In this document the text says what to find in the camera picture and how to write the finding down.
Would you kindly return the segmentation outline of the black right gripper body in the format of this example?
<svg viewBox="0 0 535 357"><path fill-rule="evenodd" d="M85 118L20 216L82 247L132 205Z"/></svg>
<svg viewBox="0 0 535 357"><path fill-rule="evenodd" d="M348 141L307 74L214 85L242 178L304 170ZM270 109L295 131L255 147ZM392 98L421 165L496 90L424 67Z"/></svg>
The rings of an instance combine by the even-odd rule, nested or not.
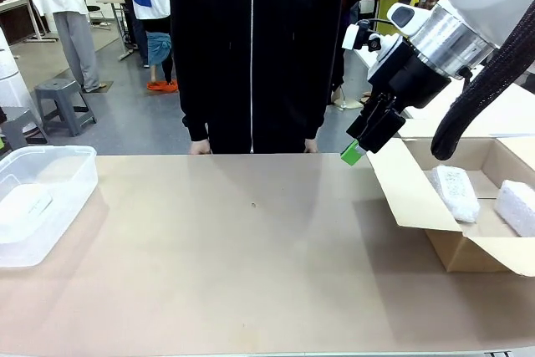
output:
<svg viewBox="0 0 535 357"><path fill-rule="evenodd" d="M377 57L369 69L368 82L372 90L367 105L422 109L451 79L422 62L407 40L398 40L384 57Z"/></svg>

